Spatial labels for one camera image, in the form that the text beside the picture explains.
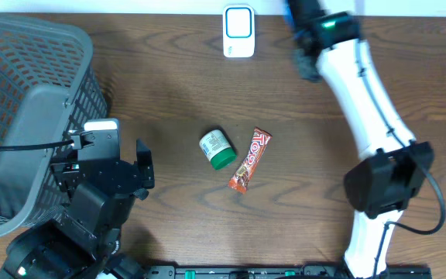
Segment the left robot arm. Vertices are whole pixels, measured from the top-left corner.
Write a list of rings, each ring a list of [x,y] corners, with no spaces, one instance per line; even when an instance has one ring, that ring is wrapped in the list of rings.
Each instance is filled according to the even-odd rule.
[[[72,133],[74,147],[50,161],[70,199],[58,216],[39,222],[7,247],[0,278],[95,278],[120,247],[122,225],[136,200],[154,187],[151,150],[138,139],[136,161],[120,158],[118,131]]]

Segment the red chocolate bar wrapper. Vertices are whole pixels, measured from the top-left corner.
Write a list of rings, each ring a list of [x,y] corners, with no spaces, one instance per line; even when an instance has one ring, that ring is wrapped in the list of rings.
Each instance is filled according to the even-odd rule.
[[[271,139],[272,135],[267,131],[258,127],[254,128],[248,154],[228,182],[231,189],[242,194],[247,192],[249,182]]]

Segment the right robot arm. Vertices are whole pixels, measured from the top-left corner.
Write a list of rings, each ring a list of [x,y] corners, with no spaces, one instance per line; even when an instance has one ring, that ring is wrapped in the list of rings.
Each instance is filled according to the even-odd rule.
[[[419,143],[397,113],[372,61],[361,23],[349,12],[327,13],[318,1],[286,0],[294,54],[302,78],[325,81],[347,120],[359,164],[343,179],[354,209],[352,234],[334,275],[340,278],[388,278],[386,254],[396,227],[419,235],[437,232],[400,222],[410,199],[425,181],[434,151]]]

